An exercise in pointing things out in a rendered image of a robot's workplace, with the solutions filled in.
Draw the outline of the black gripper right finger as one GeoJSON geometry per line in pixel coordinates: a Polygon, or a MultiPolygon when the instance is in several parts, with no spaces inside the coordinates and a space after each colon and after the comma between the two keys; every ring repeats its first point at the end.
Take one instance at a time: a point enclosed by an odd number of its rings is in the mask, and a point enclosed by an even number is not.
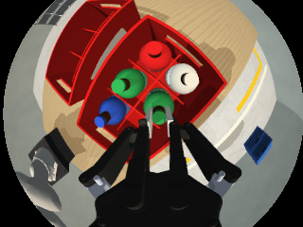
{"type": "Polygon", "coordinates": [[[183,210],[191,202],[187,159],[182,139],[208,180],[209,189],[223,197],[241,176],[241,169],[225,160],[192,123],[179,125],[175,116],[171,115],[169,106],[165,108],[169,136],[169,208],[183,210]]]}

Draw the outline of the blue bottle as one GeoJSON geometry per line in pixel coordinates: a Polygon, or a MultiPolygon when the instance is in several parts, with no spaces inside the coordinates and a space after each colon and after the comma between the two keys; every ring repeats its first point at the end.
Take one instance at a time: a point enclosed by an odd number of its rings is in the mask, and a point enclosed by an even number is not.
{"type": "Polygon", "coordinates": [[[110,96],[101,102],[95,123],[99,128],[103,128],[106,124],[118,124],[130,109],[131,107],[116,95],[110,96]]]}

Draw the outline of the dark red crate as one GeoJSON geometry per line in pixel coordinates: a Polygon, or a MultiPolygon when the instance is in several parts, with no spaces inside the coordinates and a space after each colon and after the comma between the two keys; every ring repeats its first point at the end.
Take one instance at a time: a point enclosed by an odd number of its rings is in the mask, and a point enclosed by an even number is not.
{"type": "Polygon", "coordinates": [[[104,60],[140,20],[134,0],[88,0],[75,12],[54,46],[45,74],[69,107],[85,99],[104,60]],[[63,89],[59,79],[71,92],[63,89]]]}
{"type": "MultiPolygon", "coordinates": [[[[128,115],[125,115],[126,118],[124,117],[125,119],[123,118],[117,125],[106,124],[103,127],[113,137],[117,138],[127,127],[138,128],[138,119],[145,117],[143,110],[145,98],[153,88],[160,87],[169,92],[174,102],[172,115],[175,116],[179,125],[184,125],[186,122],[193,123],[215,100],[226,84],[226,80],[217,67],[194,43],[171,26],[147,14],[121,38],[98,69],[82,103],[77,126],[101,147],[107,149],[112,145],[112,142],[97,131],[98,126],[95,124],[95,118],[99,115],[99,106],[104,99],[116,95],[131,107],[131,110],[127,113],[128,115]],[[202,66],[189,56],[184,49],[167,38],[167,35],[189,51],[202,66]],[[170,64],[160,72],[148,70],[139,60],[141,47],[152,41],[166,44],[171,51],[170,64]],[[166,72],[177,63],[189,64],[198,74],[199,84],[189,94],[182,95],[173,90],[170,91],[170,87],[166,84],[166,72]],[[126,68],[142,70],[148,77],[148,86],[141,94],[133,98],[121,97],[114,93],[111,88],[116,74],[126,68]]],[[[161,125],[152,123],[151,158],[168,145],[167,121],[161,125]]]]}

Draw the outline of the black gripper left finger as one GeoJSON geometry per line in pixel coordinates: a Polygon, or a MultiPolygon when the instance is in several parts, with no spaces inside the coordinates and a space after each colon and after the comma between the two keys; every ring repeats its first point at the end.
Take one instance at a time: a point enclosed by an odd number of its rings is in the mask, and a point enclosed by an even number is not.
{"type": "Polygon", "coordinates": [[[152,123],[152,107],[150,107],[145,118],[138,120],[137,129],[127,127],[98,161],[80,174],[79,181],[95,199],[111,188],[134,151],[132,160],[128,163],[120,201],[131,210],[138,210],[144,205],[145,171],[150,171],[152,123]]]}

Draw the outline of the white bottle with grey label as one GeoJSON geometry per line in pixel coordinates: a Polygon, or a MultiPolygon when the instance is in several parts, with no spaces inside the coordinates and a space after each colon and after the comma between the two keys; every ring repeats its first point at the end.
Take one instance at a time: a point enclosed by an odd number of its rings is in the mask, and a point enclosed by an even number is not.
{"type": "Polygon", "coordinates": [[[186,63],[177,63],[166,72],[166,84],[178,94],[189,94],[195,90],[199,78],[195,69],[186,63]]]}

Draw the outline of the red bottle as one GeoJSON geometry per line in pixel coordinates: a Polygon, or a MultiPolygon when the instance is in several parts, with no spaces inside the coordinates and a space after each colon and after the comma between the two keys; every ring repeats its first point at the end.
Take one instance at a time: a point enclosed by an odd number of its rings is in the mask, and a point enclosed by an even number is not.
{"type": "Polygon", "coordinates": [[[153,72],[164,70],[171,61],[171,51],[169,47],[158,41],[144,44],[139,51],[141,64],[153,72]]]}

